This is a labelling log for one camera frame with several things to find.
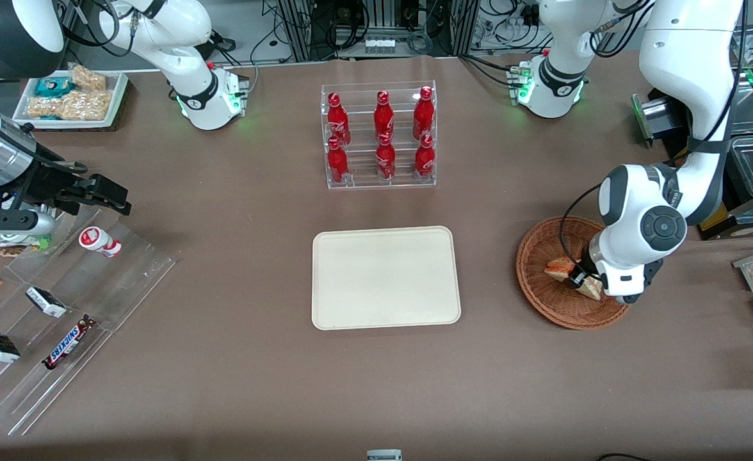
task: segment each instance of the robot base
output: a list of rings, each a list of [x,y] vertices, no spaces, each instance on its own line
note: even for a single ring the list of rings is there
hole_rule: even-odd
[[[579,83],[575,93],[556,96],[538,75],[541,61],[544,61],[544,56],[534,56],[530,61],[522,61],[518,68],[507,72],[509,84],[516,85],[510,89],[510,100],[514,106],[524,106],[539,117],[558,118],[568,113],[572,105],[578,102],[584,82]]]
[[[245,106],[248,103],[248,81],[224,69],[214,69],[218,77],[218,91],[209,99],[202,109],[187,108],[180,97],[183,115],[192,125],[200,129],[218,129],[231,122],[235,117],[245,116]]]

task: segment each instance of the robotic arm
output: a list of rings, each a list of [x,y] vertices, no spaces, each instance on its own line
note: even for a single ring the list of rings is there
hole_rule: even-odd
[[[555,35],[548,56],[523,63],[519,103],[542,117],[560,117],[578,99],[593,58],[590,30],[652,8],[641,47],[648,82],[692,113],[689,154],[678,169],[622,165],[601,183],[599,213],[607,227],[594,236],[571,280],[599,277],[608,295],[634,303],[695,225],[721,202],[727,159],[729,99],[737,85],[729,46],[743,0],[544,0],[544,22]],[[704,78],[704,70],[710,77]]]
[[[727,160],[728,100],[737,85],[729,46],[743,0],[657,0],[641,46],[640,69],[655,88],[692,113],[684,165],[622,165],[599,190],[607,228],[590,242],[587,267],[595,268],[608,295],[626,303],[649,285],[661,260],[721,202]],[[704,69],[711,77],[704,79]]]
[[[114,2],[113,9],[118,27],[112,15],[101,13],[104,34],[163,71],[193,125],[216,129],[241,114],[238,77],[210,70],[193,47],[211,34],[200,3],[128,0]],[[0,79],[48,76],[60,65],[63,50],[52,0],[0,0]],[[47,234],[58,210],[76,214],[80,204],[130,213],[126,189],[103,175],[84,178],[85,166],[64,163],[30,130],[0,114],[0,234]]]
[[[239,116],[244,93],[236,74],[209,69],[195,45],[209,40],[212,21],[196,0],[113,2],[119,32],[112,43],[151,62],[177,93],[183,115],[200,129],[218,129]],[[112,15],[101,12],[101,29],[114,33]]]
[[[48,76],[63,57],[63,34],[51,0],[0,1],[0,79]],[[66,164],[36,142],[31,126],[0,114],[0,233],[47,234],[58,210],[80,204],[129,214],[127,190],[86,167]]]

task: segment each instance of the coca-cola bottle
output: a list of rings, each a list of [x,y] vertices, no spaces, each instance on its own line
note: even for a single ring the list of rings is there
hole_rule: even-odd
[[[390,133],[380,133],[379,146],[376,147],[376,174],[386,181],[394,179],[396,172],[396,151],[391,145],[392,140]]]
[[[419,91],[419,101],[414,108],[414,139],[418,140],[423,134],[430,134],[433,126],[433,114],[435,108],[430,97],[433,96],[433,88],[424,86]]]
[[[328,140],[328,167],[330,168],[330,180],[336,184],[345,184],[351,180],[348,172],[348,157],[339,146],[339,139]]]
[[[374,111],[375,135],[382,133],[394,134],[394,109],[388,102],[388,91],[380,90],[376,93],[376,111]]]
[[[419,149],[414,162],[414,178],[417,181],[430,181],[433,177],[433,167],[435,165],[436,152],[433,150],[433,137],[430,134],[423,134],[419,140]]]
[[[330,135],[336,136],[341,143],[348,145],[351,143],[351,129],[348,126],[348,113],[342,107],[338,93],[328,95],[328,128]]]

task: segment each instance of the brown table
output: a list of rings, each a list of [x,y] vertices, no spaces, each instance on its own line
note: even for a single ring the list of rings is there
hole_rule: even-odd
[[[514,59],[500,61],[513,62]],[[248,115],[201,132],[158,73],[130,75],[117,133],[38,134],[128,187],[136,233],[179,260],[25,437],[0,459],[753,459],[753,303],[730,262],[753,239],[670,257],[612,327],[554,327],[525,300],[523,234],[621,163],[651,163],[630,95],[634,53],[597,60],[561,120],[512,108],[456,59],[265,68]],[[440,183],[328,191],[326,83],[436,79]],[[578,214],[595,217],[594,200]],[[446,225],[462,318],[320,332],[311,243],[322,231]],[[0,259],[0,266],[5,264]]]

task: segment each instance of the clear acrylic shelf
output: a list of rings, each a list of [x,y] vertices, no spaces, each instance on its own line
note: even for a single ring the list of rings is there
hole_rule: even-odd
[[[11,281],[14,288],[0,304],[0,333],[10,336],[20,352],[13,364],[0,362],[0,426],[10,435],[29,430],[175,263],[102,214],[93,212],[89,220],[79,214],[67,226],[67,240],[61,242],[66,245],[56,246],[52,254],[27,250],[2,276],[4,286]],[[121,241],[118,256],[108,259],[75,243],[90,224]],[[46,289],[69,309],[61,318],[49,317],[26,298],[29,286]],[[55,370],[46,370],[41,361],[84,314],[97,324]]]
[[[433,88],[432,101],[436,111],[432,132],[436,161],[439,159],[437,145],[436,118],[439,110],[436,105],[438,93],[435,81],[393,82],[376,84],[323,85],[320,94],[320,120],[323,129],[323,151],[326,166],[328,189],[376,189],[383,187],[432,187],[436,185],[436,165],[433,177],[426,182],[414,178],[414,160],[419,141],[414,139],[414,108],[419,100],[419,90],[423,85]],[[374,132],[374,110],[377,108],[377,92],[388,91],[391,108],[394,109],[394,149],[396,150],[396,174],[390,181],[377,175],[377,139]],[[351,180],[346,184],[336,184],[328,167],[328,94],[338,93],[342,107],[348,113],[351,129],[351,144],[344,146],[348,155],[348,170]]]

